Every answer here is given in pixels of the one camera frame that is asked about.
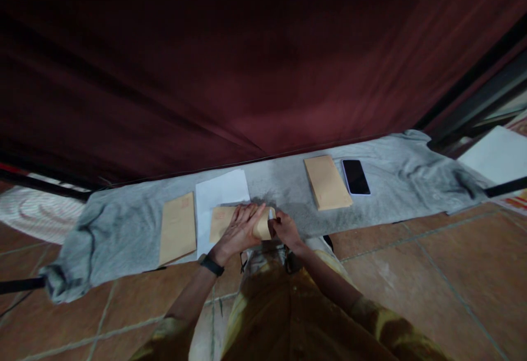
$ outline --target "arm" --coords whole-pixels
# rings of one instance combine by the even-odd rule
[[[258,208],[255,204],[239,205],[231,218],[231,224],[209,252],[209,258],[223,267],[231,256],[259,244],[260,240],[253,236],[253,227],[260,219],[264,208],[265,204]],[[166,316],[193,323],[195,326],[216,279],[214,273],[200,266]]]
[[[260,207],[255,204],[239,205],[222,238],[209,252],[209,258],[223,267],[233,255],[259,244],[261,240],[253,236],[253,228],[264,208],[265,204]],[[188,359],[194,328],[216,279],[213,272],[200,266],[150,340],[135,352],[131,360]]]
[[[362,294],[305,245],[291,217],[284,212],[277,212],[276,216],[270,221],[272,231],[295,253],[321,293],[342,310],[350,311]]]

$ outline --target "black watch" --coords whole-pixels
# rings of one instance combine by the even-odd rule
[[[202,254],[198,261],[201,266],[204,266],[218,277],[220,277],[225,270],[224,267],[219,266],[206,254]]]

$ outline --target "t-shirt sleeve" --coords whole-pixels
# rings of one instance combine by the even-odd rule
[[[399,360],[452,360],[408,320],[361,297],[348,315]]]
[[[130,361],[188,360],[195,324],[166,317],[154,333],[130,358]]]

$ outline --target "black phone screen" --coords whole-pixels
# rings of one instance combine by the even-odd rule
[[[350,194],[370,195],[368,182],[362,170],[361,161],[343,160],[344,174],[346,175],[347,189]]]

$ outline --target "white paper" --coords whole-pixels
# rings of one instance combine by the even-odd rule
[[[527,138],[495,127],[458,158],[495,184],[527,176]]]
[[[209,242],[212,209],[226,204],[249,203],[251,197],[242,169],[196,184],[196,216],[198,218],[198,258],[214,246]]]

